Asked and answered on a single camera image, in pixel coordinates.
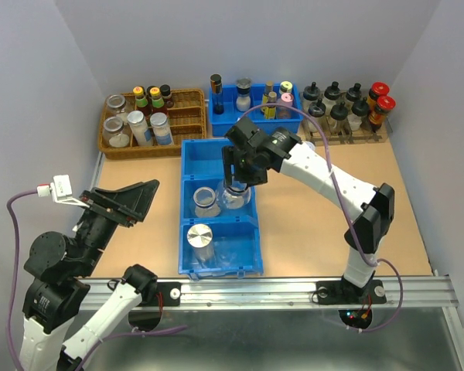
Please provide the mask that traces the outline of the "round open-top glass jar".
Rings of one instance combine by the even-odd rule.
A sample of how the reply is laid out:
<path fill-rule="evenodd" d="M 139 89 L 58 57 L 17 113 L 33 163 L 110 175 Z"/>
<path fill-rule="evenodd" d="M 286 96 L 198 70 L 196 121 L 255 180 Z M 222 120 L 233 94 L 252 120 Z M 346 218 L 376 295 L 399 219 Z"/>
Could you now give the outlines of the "round open-top glass jar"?
<path fill-rule="evenodd" d="M 193 208 L 197 218 L 212 218 L 220 215 L 217 196 L 210 187 L 200 187 L 193 194 Z"/>

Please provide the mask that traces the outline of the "tall silver-lid glass jar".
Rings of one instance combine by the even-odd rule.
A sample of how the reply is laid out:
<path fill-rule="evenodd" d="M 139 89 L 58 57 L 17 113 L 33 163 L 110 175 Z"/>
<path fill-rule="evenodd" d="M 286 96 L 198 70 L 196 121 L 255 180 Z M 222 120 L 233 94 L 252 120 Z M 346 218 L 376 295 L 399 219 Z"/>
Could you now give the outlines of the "tall silver-lid glass jar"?
<path fill-rule="evenodd" d="M 192 225 L 186 234 L 186 240 L 200 265 L 204 267 L 213 265 L 215 261 L 213 231 L 207 224 Z"/>

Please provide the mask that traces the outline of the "red-white-lid chili jar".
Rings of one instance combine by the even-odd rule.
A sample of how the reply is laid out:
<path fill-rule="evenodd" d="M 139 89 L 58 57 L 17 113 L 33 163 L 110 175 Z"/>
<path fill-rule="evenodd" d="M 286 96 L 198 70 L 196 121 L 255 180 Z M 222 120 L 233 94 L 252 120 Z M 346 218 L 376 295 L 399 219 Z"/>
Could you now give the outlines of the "red-white-lid chili jar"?
<path fill-rule="evenodd" d="M 316 150 L 316 147 L 315 145 L 310 142 L 310 141 L 305 141 L 305 144 L 312 150 L 312 151 L 315 151 Z"/>

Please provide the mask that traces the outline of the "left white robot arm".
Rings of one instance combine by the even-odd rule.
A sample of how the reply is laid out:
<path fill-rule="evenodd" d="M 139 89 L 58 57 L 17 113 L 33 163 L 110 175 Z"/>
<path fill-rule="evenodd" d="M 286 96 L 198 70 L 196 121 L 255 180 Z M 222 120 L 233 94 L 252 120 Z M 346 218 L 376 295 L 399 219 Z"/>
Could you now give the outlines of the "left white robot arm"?
<path fill-rule="evenodd" d="M 156 179 L 117 190 L 92 188 L 73 196 L 68 175 L 56 175 L 49 185 L 37 188 L 39 196 L 55 203 L 79 206 L 80 220 L 69 237 L 49 231 L 32 243 L 24 264 L 34 278 L 23 305 L 24 336 L 19 355 L 24 370 L 81 370 L 96 344 L 110 335 L 137 305 L 156 297 L 157 277 L 135 264 L 126 269 L 109 299 L 70 339 L 67 330 L 77 316 L 91 276 L 119 226 L 132 227 L 145 219 L 159 187 Z"/>

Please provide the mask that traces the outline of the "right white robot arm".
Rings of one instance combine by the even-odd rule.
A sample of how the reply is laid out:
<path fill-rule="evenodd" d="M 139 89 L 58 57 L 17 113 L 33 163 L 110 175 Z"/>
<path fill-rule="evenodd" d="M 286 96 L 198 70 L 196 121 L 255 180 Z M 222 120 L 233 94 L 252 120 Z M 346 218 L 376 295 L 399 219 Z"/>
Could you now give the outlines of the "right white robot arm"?
<path fill-rule="evenodd" d="M 350 246 L 341 282 L 329 289 L 348 301 L 359 301 L 368 292 L 376 270 L 376 255 L 394 219 L 395 191 L 387 183 L 375 186 L 331 165 L 286 128 L 271 134 L 243 117 L 225 134 L 225 183 L 247 187 L 265 184 L 268 171 L 295 179 L 338 206 L 349 223 L 344 234 Z"/>

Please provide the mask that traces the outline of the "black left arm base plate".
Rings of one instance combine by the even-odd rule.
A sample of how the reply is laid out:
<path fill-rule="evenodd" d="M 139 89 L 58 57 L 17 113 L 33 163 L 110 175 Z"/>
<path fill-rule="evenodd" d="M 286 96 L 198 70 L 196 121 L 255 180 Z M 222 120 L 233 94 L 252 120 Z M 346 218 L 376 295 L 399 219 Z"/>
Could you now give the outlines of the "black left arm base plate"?
<path fill-rule="evenodd" d="M 142 294 L 139 307 L 179 307 L 182 294 L 182 284 L 178 281 L 158 281 Z"/>

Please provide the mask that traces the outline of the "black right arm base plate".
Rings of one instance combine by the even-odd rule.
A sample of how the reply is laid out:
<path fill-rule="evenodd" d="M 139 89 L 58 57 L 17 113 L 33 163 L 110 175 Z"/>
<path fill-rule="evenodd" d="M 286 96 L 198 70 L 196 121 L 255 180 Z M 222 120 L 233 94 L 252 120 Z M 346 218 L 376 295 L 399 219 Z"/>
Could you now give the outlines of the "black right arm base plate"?
<path fill-rule="evenodd" d="M 387 302 L 383 282 L 370 280 L 359 288 L 344 278 L 338 280 L 318 281 L 316 283 L 317 302 L 321 305 L 361 305 L 371 299 L 372 304 Z"/>

